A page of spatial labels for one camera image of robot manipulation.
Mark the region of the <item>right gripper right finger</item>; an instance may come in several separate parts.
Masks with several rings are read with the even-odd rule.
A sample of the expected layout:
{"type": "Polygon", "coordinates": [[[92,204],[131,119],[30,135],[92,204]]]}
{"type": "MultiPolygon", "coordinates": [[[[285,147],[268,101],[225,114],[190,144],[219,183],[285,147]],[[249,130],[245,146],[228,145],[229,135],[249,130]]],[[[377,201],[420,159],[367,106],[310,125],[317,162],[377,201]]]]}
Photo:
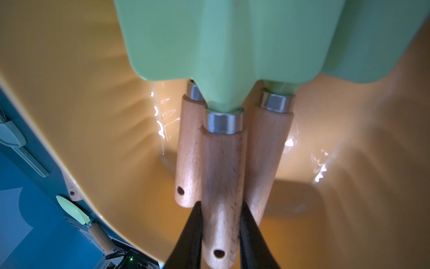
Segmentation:
{"type": "Polygon", "coordinates": [[[245,202],[240,219],[240,264],[242,269],[280,269],[245,202]]]}

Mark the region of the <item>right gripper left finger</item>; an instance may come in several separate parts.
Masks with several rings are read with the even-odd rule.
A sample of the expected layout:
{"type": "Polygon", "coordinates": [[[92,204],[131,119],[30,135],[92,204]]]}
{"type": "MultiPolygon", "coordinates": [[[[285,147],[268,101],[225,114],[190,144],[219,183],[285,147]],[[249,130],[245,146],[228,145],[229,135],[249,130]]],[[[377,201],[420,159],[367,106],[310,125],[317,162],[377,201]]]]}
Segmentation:
{"type": "Polygon", "coordinates": [[[180,238],[164,264],[164,269],[200,269],[202,260],[203,217],[196,202],[180,238]]]}

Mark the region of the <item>yellow storage box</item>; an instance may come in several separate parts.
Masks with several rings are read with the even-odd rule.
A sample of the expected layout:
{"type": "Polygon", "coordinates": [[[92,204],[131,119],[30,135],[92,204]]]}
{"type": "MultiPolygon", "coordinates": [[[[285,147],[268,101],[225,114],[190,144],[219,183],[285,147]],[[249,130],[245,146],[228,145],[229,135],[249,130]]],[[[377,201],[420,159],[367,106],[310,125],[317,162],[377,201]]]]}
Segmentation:
{"type": "MultiPolygon", "coordinates": [[[[174,198],[186,84],[134,73],[112,1],[1,2],[1,102],[113,232],[162,262],[190,214],[174,198]]],[[[280,267],[429,268],[429,22],[383,79],[319,75],[293,111],[260,225],[280,267]]]]}

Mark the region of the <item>green shovel corner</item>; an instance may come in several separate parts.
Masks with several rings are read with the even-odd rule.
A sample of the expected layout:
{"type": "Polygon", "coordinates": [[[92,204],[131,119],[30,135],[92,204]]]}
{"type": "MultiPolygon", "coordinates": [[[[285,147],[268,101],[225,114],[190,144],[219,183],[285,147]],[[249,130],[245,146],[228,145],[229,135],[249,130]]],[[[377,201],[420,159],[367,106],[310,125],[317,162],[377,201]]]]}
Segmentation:
{"type": "Polygon", "coordinates": [[[64,209],[68,215],[73,217],[81,225],[86,225],[88,227],[88,232],[101,247],[104,254],[109,255],[115,250],[115,244],[96,220],[91,219],[82,209],[63,196],[57,195],[56,199],[60,207],[64,209]]]}

